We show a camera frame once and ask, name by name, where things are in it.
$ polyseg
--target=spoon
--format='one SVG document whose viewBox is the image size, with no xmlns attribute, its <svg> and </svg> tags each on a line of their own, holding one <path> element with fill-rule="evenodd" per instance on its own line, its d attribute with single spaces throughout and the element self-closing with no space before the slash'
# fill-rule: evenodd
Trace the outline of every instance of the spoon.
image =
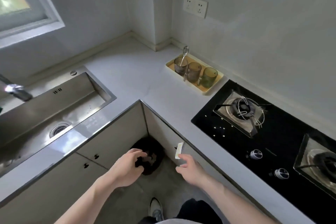
<svg viewBox="0 0 336 224">
<path fill-rule="evenodd" d="M 180 66 L 182 66 L 182 62 L 183 62 L 184 58 L 188 55 L 188 53 L 189 53 L 189 46 L 186 45 L 186 46 L 183 48 L 183 58 L 182 58 L 182 60 L 181 60 L 181 64 L 180 64 Z"/>
</svg>

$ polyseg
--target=window sill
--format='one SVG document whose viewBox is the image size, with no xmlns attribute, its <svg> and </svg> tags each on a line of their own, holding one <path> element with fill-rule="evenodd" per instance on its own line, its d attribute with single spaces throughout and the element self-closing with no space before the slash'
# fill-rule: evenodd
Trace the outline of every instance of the window sill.
<svg viewBox="0 0 336 224">
<path fill-rule="evenodd" d="M 56 21 L 56 22 L 52 22 L 52 23 L 47 24 L 47 25 L 42 25 L 42 26 L 37 27 L 37 28 L 33 28 L 33 29 L 29 29 L 27 31 L 17 33 L 15 35 L 10 35 L 10 36 L 4 37 L 4 38 L 0 39 L 0 49 L 4 48 L 4 47 L 7 47 L 7 46 L 10 46 L 12 44 L 17 44 L 21 41 L 25 41 L 25 40 L 33 38 L 35 36 L 43 35 L 45 33 L 57 30 L 57 29 L 62 28 L 64 26 L 65 25 L 64 25 L 63 22 Z"/>
</svg>

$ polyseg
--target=shoelace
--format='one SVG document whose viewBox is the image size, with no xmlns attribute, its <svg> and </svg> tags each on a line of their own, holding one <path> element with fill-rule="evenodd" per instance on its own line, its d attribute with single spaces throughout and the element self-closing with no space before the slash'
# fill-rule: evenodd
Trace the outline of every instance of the shoelace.
<svg viewBox="0 0 336 224">
<path fill-rule="evenodd" d="M 159 209 L 153 211 L 153 217 L 156 218 L 157 222 L 163 221 L 163 216 Z"/>
</svg>

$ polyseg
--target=electrical outlet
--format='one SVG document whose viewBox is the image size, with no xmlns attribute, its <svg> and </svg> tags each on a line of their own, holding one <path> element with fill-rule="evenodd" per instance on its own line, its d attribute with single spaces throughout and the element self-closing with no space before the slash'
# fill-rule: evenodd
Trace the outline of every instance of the electrical outlet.
<svg viewBox="0 0 336 224">
<path fill-rule="evenodd" d="M 183 1 L 183 10 L 188 13 L 191 13 L 191 14 L 195 13 L 194 6 L 195 6 L 195 0 L 184 0 Z"/>
<path fill-rule="evenodd" d="M 208 9 L 208 2 L 203 0 L 194 0 L 194 14 L 205 18 Z"/>
</svg>

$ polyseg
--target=wall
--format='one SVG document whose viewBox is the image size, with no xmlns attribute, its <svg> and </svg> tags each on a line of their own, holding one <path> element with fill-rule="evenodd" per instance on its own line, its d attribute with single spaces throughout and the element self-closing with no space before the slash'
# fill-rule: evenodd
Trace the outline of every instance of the wall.
<svg viewBox="0 0 336 224">
<path fill-rule="evenodd" d="M 170 38 L 172 0 L 127 0 L 131 27 L 153 44 Z"/>
<path fill-rule="evenodd" d="M 125 0 L 52 0 L 65 27 L 0 50 L 0 72 L 25 77 L 131 30 Z"/>
<path fill-rule="evenodd" d="M 334 0 L 205 1 L 202 19 L 173 0 L 174 38 L 218 69 L 336 124 Z"/>
</svg>

